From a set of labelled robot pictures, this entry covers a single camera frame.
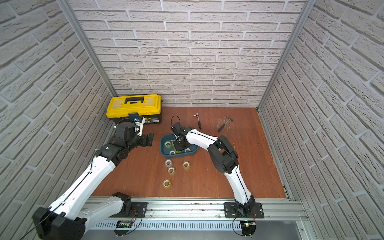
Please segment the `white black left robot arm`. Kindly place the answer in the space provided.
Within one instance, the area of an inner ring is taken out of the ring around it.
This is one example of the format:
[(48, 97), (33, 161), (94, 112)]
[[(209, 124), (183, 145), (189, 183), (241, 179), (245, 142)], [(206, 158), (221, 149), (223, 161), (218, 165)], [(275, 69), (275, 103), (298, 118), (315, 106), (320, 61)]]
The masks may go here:
[(93, 208), (82, 210), (99, 184), (130, 151), (152, 145), (154, 135), (143, 134), (144, 123), (145, 120), (120, 121), (114, 135), (92, 155), (90, 165), (69, 189), (49, 207), (40, 207), (34, 212), (33, 222), (40, 239), (80, 240), (88, 230), (111, 216), (128, 217), (133, 221), (145, 216), (144, 203), (136, 207), (130, 196), (119, 192)]

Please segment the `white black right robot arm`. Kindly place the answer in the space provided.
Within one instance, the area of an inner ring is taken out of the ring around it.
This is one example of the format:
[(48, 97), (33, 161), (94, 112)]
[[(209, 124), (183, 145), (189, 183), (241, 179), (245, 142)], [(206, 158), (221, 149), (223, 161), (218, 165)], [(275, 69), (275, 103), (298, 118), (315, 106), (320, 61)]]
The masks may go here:
[(208, 151), (214, 167), (224, 174), (234, 192), (236, 209), (240, 216), (247, 217), (253, 213), (256, 203), (248, 190), (239, 167), (239, 155), (225, 136), (213, 137), (199, 132), (193, 127), (185, 128), (179, 122), (172, 125), (176, 137), (174, 146), (177, 151), (196, 145)]

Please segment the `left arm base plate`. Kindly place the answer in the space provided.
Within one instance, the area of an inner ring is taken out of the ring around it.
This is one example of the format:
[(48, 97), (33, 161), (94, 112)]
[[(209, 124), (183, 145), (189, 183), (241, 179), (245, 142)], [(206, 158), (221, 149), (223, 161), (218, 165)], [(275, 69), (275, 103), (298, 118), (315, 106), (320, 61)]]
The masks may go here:
[(132, 202), (131, 213), (133, 216), (136, 214), (138, 218), (144, 218), (146, 216), (147, 207), (148, 202)]

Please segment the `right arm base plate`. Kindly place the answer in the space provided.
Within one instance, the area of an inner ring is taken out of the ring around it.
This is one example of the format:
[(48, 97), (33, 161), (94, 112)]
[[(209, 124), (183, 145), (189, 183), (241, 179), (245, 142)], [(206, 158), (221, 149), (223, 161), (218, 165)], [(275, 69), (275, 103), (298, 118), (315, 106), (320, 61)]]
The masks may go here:
[(264, 209), (262, 207), (261, 203), (254, 203), (251, 210), (246, 210), (246, 207), (240, 205), (239, 203), (231, 203), (227, 202), (224, 203), (224, 213), (225, 218), (234, 219), (234, 218), (256, 218), (256, 219), (263, 219), (265, 217), (264, 215)]

